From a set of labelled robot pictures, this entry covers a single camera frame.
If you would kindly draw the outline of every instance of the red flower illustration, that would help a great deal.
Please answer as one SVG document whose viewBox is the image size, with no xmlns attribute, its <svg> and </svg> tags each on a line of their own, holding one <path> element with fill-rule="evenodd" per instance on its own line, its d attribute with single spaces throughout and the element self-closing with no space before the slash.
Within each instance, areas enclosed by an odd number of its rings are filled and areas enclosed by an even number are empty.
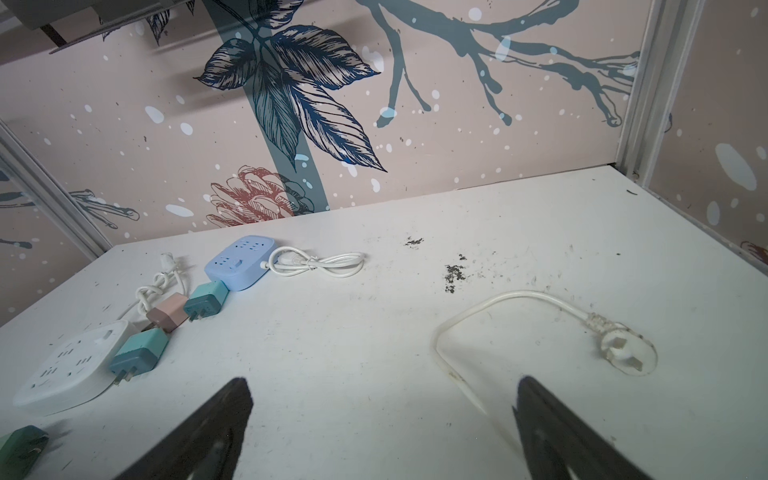
<svg viewBox="0 0 768 480">
<path fill-rule="evenodd" d="M 266 168 L 243 165 L 237 171 L 237 178 L 227 180 L 226 187 L 221 184 L 211 184 L 210 187 L 215 193 L 210 202 L 218 215 L 208 215 L 207 218 L 219 227 L 235 227 L 315 211 L 301 185 Z"/>
<path fill-rule="evenodd" d="M 768 250 L 758 247 L 754 243 L 750 241 L 743 241 L 741 243 L 741 248 L 746 250 L 747 252 L 751 253 L 753 257 L 757 258 L 759 261 L 765 263 L 768 265 Z"/>
</svg>

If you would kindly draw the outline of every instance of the dirt stain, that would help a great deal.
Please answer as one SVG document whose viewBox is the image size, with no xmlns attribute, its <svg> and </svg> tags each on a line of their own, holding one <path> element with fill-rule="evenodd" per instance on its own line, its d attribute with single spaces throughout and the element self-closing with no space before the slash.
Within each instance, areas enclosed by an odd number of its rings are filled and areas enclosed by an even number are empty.
<svg viewBox="0 0 768 480">
<path fill-rule="evenodd" d="M 467 280 L 467 277 L 464 276 L 464 273 L 462 272 L 464 267 L 461 265 L 446 265 L 445 269 L 448 272 L 445 275 L 445 291 L 448 293 L 455 293 L 455 283 L 459 280 Z"/>
<path fill-rule="evenodd" d="M 420 245 L 421 242 L 423 242 L 423 238 L 419 238 L 418 240 L 413 240 L 411 237 L 408 237 L 408 241 L 406 241 L 406 247 L 416 247 L 417 245 Z"/>
</svg>

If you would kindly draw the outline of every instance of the pink phone charger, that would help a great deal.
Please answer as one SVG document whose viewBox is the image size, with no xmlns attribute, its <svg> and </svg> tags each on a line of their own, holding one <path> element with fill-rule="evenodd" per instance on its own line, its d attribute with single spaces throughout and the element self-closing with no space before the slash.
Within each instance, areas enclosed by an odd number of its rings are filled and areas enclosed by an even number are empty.
<svg viewBox="0 0 768 480">
<path fill-rule="evenodd" d="M 188 318 L 184 312 L 187 300 L 189 298 L 181 293 L 174 293 L 147 312 L 147 318 L 165 333 L 171 333 Z"/>
</svg>

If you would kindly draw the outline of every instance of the white power strip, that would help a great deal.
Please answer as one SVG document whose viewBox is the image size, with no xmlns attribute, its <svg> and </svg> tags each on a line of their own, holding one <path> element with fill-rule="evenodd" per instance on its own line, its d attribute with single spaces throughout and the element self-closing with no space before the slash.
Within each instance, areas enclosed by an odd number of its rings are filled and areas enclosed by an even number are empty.
<svg viewBox="0 0 768 480">
<path fill-rule="evenodd" d="M 118 320 L 62 343 L 13 397 L 13 405 L 36 415 L 50 415 L 94 399 L 114 381 L 114 354 L 139 333 Z"/>
</svg>

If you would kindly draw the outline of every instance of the power strip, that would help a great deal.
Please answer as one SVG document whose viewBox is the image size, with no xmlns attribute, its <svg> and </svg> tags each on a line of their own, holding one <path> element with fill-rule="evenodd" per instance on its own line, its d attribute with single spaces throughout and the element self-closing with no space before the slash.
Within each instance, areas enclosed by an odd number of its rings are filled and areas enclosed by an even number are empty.
<svg viewBox="0 0 768 480">
<path fill-rule="evenodd" d="M 245 290 L 266 273 L 261 263 L 270 258 L 275 248 L 275 240 L 271 238 L 243 237 L 208 262 L 205 273 L 214 282 L 224 282 L 232 292 Z"/>
<path fill-rule="evenodd" d="M 94 399 L 114 381 L 109 362 L 128 337 L 139 333 L 118 320 L 62 343 L 13 397 L 13 405 L 50 415 Z"/>
</svg>

